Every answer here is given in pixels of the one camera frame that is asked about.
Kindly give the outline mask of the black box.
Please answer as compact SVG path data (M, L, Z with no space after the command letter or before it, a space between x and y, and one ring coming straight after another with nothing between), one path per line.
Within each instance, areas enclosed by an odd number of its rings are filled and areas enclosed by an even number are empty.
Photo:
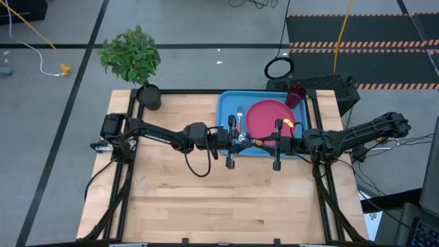
M45 20L48 4L46 0L3 0L15 12L20 14L27 22ZM0 25L9 23L9 9L0 3ZM23 21L10 10L13 23Z

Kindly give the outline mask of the grey monitor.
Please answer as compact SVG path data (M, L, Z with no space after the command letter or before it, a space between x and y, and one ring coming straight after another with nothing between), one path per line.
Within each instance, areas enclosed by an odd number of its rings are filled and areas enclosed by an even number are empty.
M419 203L426 211L439 217L439 117L436 119Z

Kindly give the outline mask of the black power adapter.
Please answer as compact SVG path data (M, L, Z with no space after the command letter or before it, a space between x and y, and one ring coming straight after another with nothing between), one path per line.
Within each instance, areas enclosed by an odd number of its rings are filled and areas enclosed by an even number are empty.
M354 163L356 161L359 161L360 163L363 163L366 159L367 153L368 149L365 148L363 145L354 148L351 152L351 162Z

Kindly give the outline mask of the red round plate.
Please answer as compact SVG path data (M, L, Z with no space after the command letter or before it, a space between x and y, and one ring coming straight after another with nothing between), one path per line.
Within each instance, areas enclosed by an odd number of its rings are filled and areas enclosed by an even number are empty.
M289 119L296 123L293 111L280 101L265 99L253 104L246 114L246 131L255 138L262 138L276 132L275 121ZM283 123L281 135L291 137L297 127L290 128Z

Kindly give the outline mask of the black perforated crate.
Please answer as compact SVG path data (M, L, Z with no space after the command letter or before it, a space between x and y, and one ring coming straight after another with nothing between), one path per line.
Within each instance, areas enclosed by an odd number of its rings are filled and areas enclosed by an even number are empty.
M338 110L341 116L349 111L360 96L352 76L325 75L314 78L283 78L269 80L265 89L269 91L287 91L291 86L301 86L307 90L326 90L335 93Z

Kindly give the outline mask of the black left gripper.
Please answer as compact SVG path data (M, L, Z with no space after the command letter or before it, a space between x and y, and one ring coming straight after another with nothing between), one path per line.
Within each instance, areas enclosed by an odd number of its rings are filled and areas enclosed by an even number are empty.
M209 151L212 157L217 160L219 158L218 151L226 150L226 167L228 169L235 168L234 155L236 153L240 153L257 145L257 141L254 139L242 141L242 133L238 133L238 142L236 142L237 124L234 115L228 116L228 129L225 129L223 126L212 127L212 129L216 129L217 132L209 135Z

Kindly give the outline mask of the black keyboard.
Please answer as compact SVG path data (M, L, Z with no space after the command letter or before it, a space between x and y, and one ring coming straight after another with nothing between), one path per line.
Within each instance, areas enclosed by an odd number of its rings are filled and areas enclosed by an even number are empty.
M414 204L405 203L394 244L405 247L439 247L439 217Z

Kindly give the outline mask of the black hazard striped mat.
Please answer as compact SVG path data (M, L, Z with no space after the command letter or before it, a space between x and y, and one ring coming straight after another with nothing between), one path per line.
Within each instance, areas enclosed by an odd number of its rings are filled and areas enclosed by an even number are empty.
M439 90L439 12L290 14L295 78L354 77L359 89Z

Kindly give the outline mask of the spoon with orange handle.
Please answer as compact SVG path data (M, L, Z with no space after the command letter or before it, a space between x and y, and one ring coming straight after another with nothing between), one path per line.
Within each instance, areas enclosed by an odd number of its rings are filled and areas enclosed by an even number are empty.
M274 140L273 141L276 141L276 138L278 137L278 135L276 133L274 133L274 132L272 134L274 135ZM248 132L242 132L241 136L242 136L242 141L249 141L251 139L254 139L255 141L257 141L257 144L258 144L258 142L264 142L264 141L261 140L261 138L255 138L255 137L253 137Z

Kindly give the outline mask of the black plant pot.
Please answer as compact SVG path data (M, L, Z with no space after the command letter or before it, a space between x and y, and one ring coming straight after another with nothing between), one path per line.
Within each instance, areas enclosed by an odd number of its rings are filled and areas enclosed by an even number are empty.
M148 110L158 110L161 107L161 90L153 84L142 86L137 91L137 101Z

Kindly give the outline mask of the dark red cup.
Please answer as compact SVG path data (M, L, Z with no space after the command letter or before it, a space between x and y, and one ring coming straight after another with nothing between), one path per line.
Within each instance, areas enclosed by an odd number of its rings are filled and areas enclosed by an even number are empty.
M306 90L300 85L290 86L287 91L285 104L289 108L295 108L299 103L306 98Z

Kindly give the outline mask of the white printed sheet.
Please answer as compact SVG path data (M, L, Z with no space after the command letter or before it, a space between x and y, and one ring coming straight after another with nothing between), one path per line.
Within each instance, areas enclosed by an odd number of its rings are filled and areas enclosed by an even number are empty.
M377 236L382 214L382 211L374 213L364 213L364 219L366 222L369 240L372 242L375 241L375 238Z

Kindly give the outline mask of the green leafy plant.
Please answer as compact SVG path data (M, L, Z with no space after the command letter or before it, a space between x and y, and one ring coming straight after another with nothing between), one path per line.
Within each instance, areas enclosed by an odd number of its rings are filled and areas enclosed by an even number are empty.
M106 73L110 71L117 78L141 86L150 83L161 63L155 40L140 25L116 35L110 42L106 39L96 54Z

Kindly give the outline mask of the blue plastic tray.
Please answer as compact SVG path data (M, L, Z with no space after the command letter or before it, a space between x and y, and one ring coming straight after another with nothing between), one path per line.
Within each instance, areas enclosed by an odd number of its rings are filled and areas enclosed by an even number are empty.
M250 107L265 99L274 99L285 103L287 94L284 92L274 91L226 91L222 93L218 99L217 106L217 125L228 129L228 116L237 114L238 105L242 105L244 109L243 117L241 118L241 131L246 131L246 114ZM299 105L291 109L295 115L296 122L300 125L296 126L296 133L292 136L296 138L302 137L302 132L309 129L308 121L308 106L307 103L301 101Z

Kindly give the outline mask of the black metal table frame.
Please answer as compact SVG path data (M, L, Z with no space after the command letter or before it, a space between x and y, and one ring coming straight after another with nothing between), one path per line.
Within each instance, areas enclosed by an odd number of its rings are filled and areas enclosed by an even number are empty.
M143 121L180 131L203 121L217 123L214 90L167 90L157 111L144 110L132 90L115 90L107 113L140 112ZM206 178L193 175L183 154L170 146L142 138L134 164L110 165L88 189L77 238L91 233L109 206L112 189L130 178L128 199L121 202L109 226L109 237L147 244L323 244L325 241L318 192L311 165L299 158L282 158L282 170L272 170L271 157L238 156L234 170L226 158L212 160ZM338 204L358 233L368 238L355 177L344 163L331 166Z

